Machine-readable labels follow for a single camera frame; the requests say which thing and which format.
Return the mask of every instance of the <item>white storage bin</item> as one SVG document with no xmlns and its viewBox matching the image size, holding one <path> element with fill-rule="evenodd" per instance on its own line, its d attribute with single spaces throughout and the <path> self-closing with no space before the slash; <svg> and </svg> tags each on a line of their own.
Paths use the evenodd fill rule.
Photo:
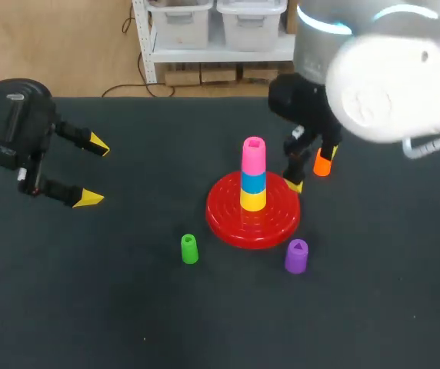
<svg viewBox="0 0 440 369">
<path fill-rule="evenodd" d="M 209 10 L 213 0 L 198 0 L 192 6 L 157 6 L 148 3 L 157 41 L 163 48 L 206 48 Z"/>
<path fill-rule="evenodd" d="M 287 0 L 218 0 L 227 47 L 240 52 L 268 52 L 278 39 Z"/>
</svg>

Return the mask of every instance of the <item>orange object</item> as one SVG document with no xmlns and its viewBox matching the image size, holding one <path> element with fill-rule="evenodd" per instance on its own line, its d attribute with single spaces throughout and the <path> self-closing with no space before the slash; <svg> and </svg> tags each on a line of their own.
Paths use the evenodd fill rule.
<svg viewBox="0 0 440 369">
<path fill-rule="evenodd" d="M 321 149 L 319 149 L 318 154 L 315 157 L 314 174 L 318 175 L 319 177 L 328 176 L 331 173 L 331 164 L 331 160 L 324 159 L 321 156 Z"/>
</svg>

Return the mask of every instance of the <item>dark gray mat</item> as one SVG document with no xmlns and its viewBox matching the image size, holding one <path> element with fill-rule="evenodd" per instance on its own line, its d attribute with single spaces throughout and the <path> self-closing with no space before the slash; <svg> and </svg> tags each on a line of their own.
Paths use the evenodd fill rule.
<svg viewBox="0 0 440 369">
<path fill-rule="evenodd" d="M 0 169 L 0 368 L 440 367 L 440 153 L 345 136 L 311 177 L 296 236 L 248 252 L 217 241 L 205 197 L 259 135 L 280 172 L 289 124 L 262 99 L 61 99 L 107 158 L 54 139 L 45 173 L 106 196 L 71 210 L 15 190 Z M 180 237 L 200 261 L 182 264 Z"/>
</svg>

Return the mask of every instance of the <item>white shelf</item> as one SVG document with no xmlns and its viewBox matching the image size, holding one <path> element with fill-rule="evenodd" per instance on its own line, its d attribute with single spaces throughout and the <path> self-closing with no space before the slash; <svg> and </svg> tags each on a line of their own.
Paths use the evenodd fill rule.
<svg viewBox="0 0 440 369">
<path fill-rule="evenodd" d="M 160 46 L 154 39 L 151 60 L 154 63 L 208 63 L 208 62 L 286 62 L 294 55 L 295 35 L 280 31 L 276 46 L 270 52 L 237 52 L 227 49 L 222 18 L 213 15 L 210 21 L 209 45 L 200 50 L 171 50 Z"/>
</svg>

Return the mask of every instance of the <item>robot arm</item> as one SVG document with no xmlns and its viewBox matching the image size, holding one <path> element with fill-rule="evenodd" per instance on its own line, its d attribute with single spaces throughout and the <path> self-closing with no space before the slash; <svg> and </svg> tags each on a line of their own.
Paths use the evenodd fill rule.
<svg viewBox="0 0 440 369">
<path fill-rule="evenodd" d="M 42 174 L 53 133 L 94 154 L 109 152 L 93 132 L 61 120 L 44 85 L 27 79 L 0 81 L 0 166 L 18 170 L 19 191 L 31 196 L 43 194 L 73 208 L 99 203 L 101 195 Z"/>
<path fill-rule="evenodd" d="M 295 74 L 270 87 L 277 115 L 305 131 L 336 121 L 369 141 L 403 141 L 409 158 L 440 150 L 440 138 L 412 147 L 413 138 L 440 135 L 440 0 L 305 0 L 294 64 Z M 308 88 L 324 89 L 325 100 L 300 93 Z M 324 121 L 313 119 L 314 106 Z"/>
<path fill-rule="evenodd" d="M 326 78 L 328 102 L 351 133 L 374 142 L 403 141 L 409 158 L 440 150 L 440 19 L 389 18 L 345 45 Z"/>
</svg>

